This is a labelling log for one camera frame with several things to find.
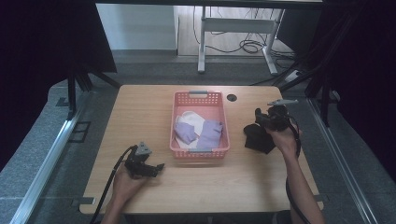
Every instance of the black curtain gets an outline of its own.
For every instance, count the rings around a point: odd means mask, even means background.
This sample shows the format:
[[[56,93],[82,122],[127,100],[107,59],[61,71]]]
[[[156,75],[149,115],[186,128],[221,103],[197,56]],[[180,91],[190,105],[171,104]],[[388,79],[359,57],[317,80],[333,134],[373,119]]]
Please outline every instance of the black curtain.
[[[341,96],[340,113],[396,180],[395,6],[390,1],[361,2],[359,17],[333,58],[331,87]],[[341,12],[323,11],[316,44],[342,17]]]
[[[51,86],[81,72],[82,63],[102,72],[116,72],[116,67],[94,3],[2,2],[0,30],[3,169],[39,116]]]

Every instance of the plastic basket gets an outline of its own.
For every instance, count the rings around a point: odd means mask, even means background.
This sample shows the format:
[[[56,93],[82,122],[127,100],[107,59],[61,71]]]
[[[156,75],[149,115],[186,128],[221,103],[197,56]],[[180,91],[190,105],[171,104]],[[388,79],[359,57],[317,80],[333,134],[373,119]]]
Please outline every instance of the plastic basket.
[[[214,119],[222,123],[222,133],[217,148],[181,148],[176,140],[175,123],[177,116],[193,111],[204,119]],[[174,96],[170,148],[176,158],[224,158],[230,149],[227,120],[220,91],[177,91]]]

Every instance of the wooden table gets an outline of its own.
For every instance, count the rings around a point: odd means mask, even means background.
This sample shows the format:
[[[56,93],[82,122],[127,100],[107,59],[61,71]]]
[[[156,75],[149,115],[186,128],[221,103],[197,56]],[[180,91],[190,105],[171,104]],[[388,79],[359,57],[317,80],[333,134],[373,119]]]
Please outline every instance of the wooden table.
[[[169,148],[173,96],[176,91],[222,91],[231,148],[224,159],[175,159]],[[237,100],[227,100],[234,94]],[[160,174],[127,204],[128,214],[274,212],[290,209],[285,191],[286,167],[279,150],[268,155],[245,148],[245,126],[254,123],[254,110],[268,108],[280,99],[276,87],[246,86],[122,86],[84,197],[80,211],[92,214],[111,170],[122,152],[143,141],[153,151],[146,164],[165,163]],[[314,194],[318,189],[304,153],[300,164]],[[111,189],[102,207],[111,196]]]

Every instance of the white wall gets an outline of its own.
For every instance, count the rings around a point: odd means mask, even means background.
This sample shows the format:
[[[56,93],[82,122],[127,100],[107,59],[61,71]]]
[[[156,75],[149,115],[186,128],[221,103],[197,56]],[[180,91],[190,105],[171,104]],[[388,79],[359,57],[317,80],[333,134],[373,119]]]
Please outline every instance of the white wall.
[[[111,49],[177,49],[173,6],[96,4]]]

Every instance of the hole in table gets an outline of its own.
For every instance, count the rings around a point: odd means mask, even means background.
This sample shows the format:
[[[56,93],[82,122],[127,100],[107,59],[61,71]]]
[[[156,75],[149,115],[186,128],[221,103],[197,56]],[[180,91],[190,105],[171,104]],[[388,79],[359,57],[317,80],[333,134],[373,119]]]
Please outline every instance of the hole in table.
[[[231,101],[231,102],[234,102],[234,101],[236,101],[236,96],[234,95],[234,94],[228,94],[227,95],[227,100],[229,100],[229,101]]]

